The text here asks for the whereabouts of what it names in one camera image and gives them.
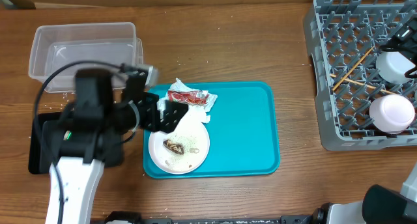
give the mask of wooden table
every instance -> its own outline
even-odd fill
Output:
[[[161,83],[262,80],[274,91],[281,165],[269,176],[155,180],[144,175],[140,133],[124,146],[122,166],[106,169],[93,218],[113,210],[173,219],[310,214],[331,201],[363,198],[373,184],[400,190],[417,147],[329,152],[321,146],[315,77],[302,18],[310,4],[220,7],[89,8],[0,12],[0,219],[44,223],[48,175],[27,170],[32,104],[40,83],[27,75],[41,25],[130,21],[146,63]],[[41,111],[59,111],[62,94],[46,94]]]

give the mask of white cup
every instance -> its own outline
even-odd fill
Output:
[[[410,81],[405,77],[405,72],[414,68],[414,63],[409,61],[400,52],[382,52],[376,62],[380,70],[379,75],[387,82],[403,84]]]
[[[411,102],[398,94],[377,98],[369,108],[373,124],[385,133],[398,134],[407,129],[416,113]]]

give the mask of candy wrapper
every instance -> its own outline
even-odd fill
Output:
[[[200,120],[202,123],[210,122],[210,115],[207,115],[214,105],[217,95],[208,91],[197,90],[187,87],[180,79],[171,85],[165,98],[159,99],[158,109],[165,110],[165,100],[188,104],[187,115]]]

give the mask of clear plastic container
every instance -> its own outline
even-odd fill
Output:
[[[81,60],[142,64],[142,43],[136,38],[135,25],[124,22],[41,26],[33,40],[29,77],[43,83],[60,67]],[[61,72],[48,84],[46,91],[74,91],[76,71],[95,66],[79,64]],[[112,82],[114,88],[124,85],[118,79]]]

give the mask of red wrapper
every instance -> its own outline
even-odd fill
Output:
[[[170,101],[180,102],[190,105],[205,105],[209,94],[203,91],[168,91],[168,97]]]

